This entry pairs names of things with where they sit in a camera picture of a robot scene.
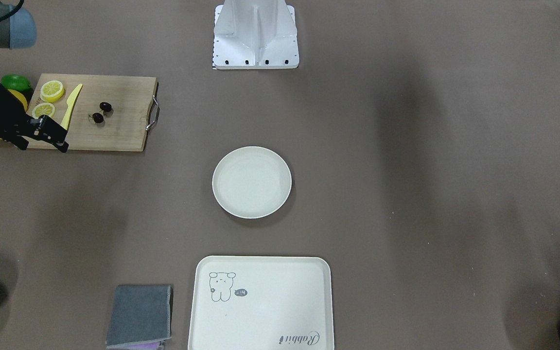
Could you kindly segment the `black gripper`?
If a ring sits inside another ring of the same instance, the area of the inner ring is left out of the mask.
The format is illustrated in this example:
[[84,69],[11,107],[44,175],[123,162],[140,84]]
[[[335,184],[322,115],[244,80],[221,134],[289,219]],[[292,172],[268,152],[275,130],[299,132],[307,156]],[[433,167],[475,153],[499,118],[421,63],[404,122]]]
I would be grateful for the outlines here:
[[48,142],[60,153],[69,150],[66,142],[68,131],[49,116],[33,118],[27,115],[22,104],[4,87],[0,87],[0,139],[10,142],[20,150],[27,150],[26,137]]

